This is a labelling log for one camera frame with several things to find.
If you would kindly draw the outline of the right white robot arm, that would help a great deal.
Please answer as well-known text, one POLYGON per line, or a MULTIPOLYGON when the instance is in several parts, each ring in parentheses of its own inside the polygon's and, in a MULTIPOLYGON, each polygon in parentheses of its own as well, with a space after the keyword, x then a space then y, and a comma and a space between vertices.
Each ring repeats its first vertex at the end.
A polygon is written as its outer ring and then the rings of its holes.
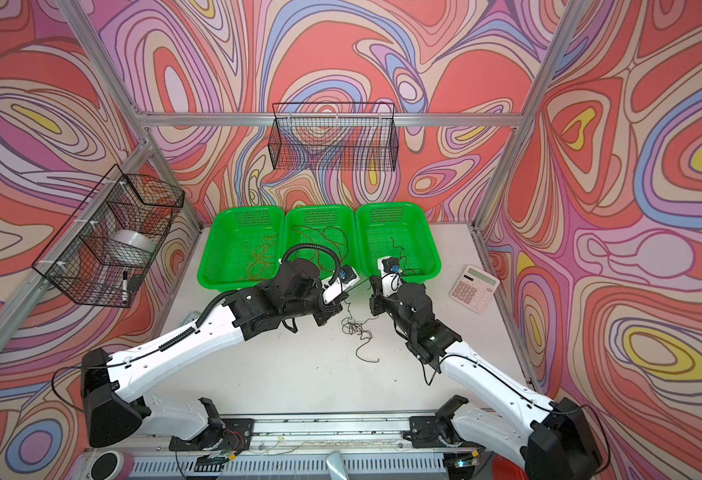
POLYGON ((422 284, 393 274, 370 280, 373 315, 388 315, 407 350, 465 387, 493 409, 472 411, 460 397, 446 405, 444 443, 475 443, 522 468, 530 479, 591 479, 604 458, 582 406, 555 401, 515 381, 482 358, 457 332, 439 320, 422 284))

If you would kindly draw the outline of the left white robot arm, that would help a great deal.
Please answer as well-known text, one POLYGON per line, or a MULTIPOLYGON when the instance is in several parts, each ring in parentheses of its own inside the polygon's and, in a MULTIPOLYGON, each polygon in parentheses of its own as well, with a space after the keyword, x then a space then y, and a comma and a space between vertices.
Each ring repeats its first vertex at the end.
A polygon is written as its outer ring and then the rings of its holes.
POLYGON ((223 292, 199 318, 137 347, 87 353, 81 396, 88 443, 115 445, 134 434, 169 436, 173 450, 219 448, 227 431, 206 397, 174 402, 151 394, 164 379, 217 351, 311 316, 318 325, 341 312, 359 280, 331 249, 311 243, 289 248, 276 275, 252 287, 223 292))

